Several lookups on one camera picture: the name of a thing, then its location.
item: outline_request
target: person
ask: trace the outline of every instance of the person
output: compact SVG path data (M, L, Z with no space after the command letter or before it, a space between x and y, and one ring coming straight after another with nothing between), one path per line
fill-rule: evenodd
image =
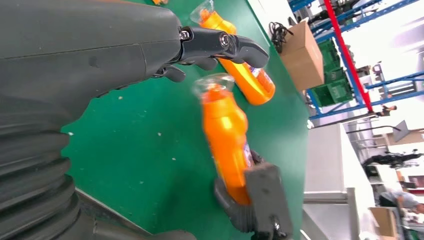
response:
M424 214L424 204L419 203L414 194L406 191L385 191L380 193L378 200L381 207L399 207Z
M376 114L379 117L386 117L386 116L390 116L390 111L396 110L396 109L398 109L398 107L395 106L395 105L391 106L391 107L387 107L387 106L383 105L383 110L380 111L380 112L377 112Z

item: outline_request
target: bottle cap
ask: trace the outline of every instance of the bottle cap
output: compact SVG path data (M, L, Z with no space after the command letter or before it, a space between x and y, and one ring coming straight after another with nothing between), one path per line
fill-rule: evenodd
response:
M193 93L203 102L220 100L228 96L234 86L234 77L227 73L216 73L196 80Z
M190 19L195 23L201 24L207 20L214 11L214 0L206 0L190 13Z

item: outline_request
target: red pole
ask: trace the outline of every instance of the red pole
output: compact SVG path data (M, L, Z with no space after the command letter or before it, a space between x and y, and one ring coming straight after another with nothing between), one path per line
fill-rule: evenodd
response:
M335 38L338 40L338 43L339 43L338 47L346 58L346 64L347 64L346 67L350 69L352 73L353 81L355 82L357 88L359 89L359 93L362 96L362 99L366 105L366 108L368 109L368 111L374 112L373 107L371 106L370 96L368 95L368 92L364 91L364 87L359 81L359 77L358 77L355 65L352 62L352 58L349 55L348 48L346 47L345 41L343 40L342 31L340 31L339 23L337 22L336 15L334 13L334 10L331 4L331 0L324 0L324 3L325 3L325 7L327 8L328 16L330 17L330 20L331 20L331 24L334 28Z

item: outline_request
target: orange bottle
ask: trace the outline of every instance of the orange bottle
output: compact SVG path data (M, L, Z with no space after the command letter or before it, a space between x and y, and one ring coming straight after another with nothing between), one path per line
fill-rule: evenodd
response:
M203 28L236 34L236 27L232 23L225 21L214 10L213 0L204 1L191 12L190 18ZM226 59L220 59L219 61L225 70L235 78L237 86L250 104L261 105L274 96L276 86L262 68L254 68L247 63L237 64Z
M203 131L216 170L229 195L237 203L249 205L244 170L254 163L246 139L248 119L234 100L233 85L232 76L217 73L197 80L193 90L203 108Z

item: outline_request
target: black flexible conduit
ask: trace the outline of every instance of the black flexible conduit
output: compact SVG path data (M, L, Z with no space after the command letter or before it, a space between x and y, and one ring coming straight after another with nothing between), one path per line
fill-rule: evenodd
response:
M1 121L0 240L196 240L185 231L145 238L83 215L65 175L71 162L60 154L69 135Z

